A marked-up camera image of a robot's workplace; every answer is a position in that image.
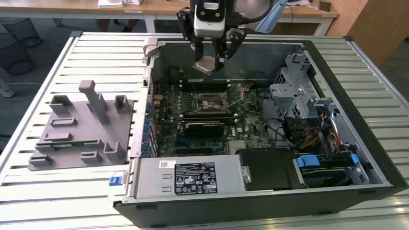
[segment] power supply label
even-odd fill
[[[174,193],[178,196],[217,193],[213,162],[174,165]]]

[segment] motherboard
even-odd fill
[[[234,154],[241,148],[271,147],[259,117],[261,89],[251,84],[179,81],[157,85],[154,120],[158,156]]]

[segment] green circuit board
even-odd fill
[[[163,88],[165,102],[158,111],[166,111],[166,116],[163,116],[157,123],[159,126],[158,130],[161,130],[158,138],[159,157],[177,156],[175,150],[182,149],[214,148],[214,155],[229,154],[226,144],[230,140],[245,141],[247,148],[271,147],[267,131],[261,122],[259,112],[257,111],[259,90],[255,89],[243,93],[243,100],[229,107],[229,111],[238,114],[237,123],[233,126],[223,127],[223,135],[221,138],[186,138],[182,133],[178,132],[178,126],[181,126],[181,123],[175,118],[178,117],[179,112],[186,112],[181,106],[182,97],[187,98],[186,100],[190,100],[189,108],[186,110],[190,112],[194,111],[197,108],[194,94],[182,93],[175,87]],[[227,94],[227,101],[235,102],[238,99],[239,94],[231,91]]]

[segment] white cable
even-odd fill
[[[42,85],[42,84],[33,82],[21,82],[21,83],[7,83],[7,85]]]

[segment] mesh trash bin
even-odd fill
[[[13,33],[0,34],[0,67],[10,75],[26,73],[33,68],[31,58]]]
[[[23,47],[33,47],[41,43],[29,18],[0,18],[0,24],[9,33],[18,35],[19,43]]]

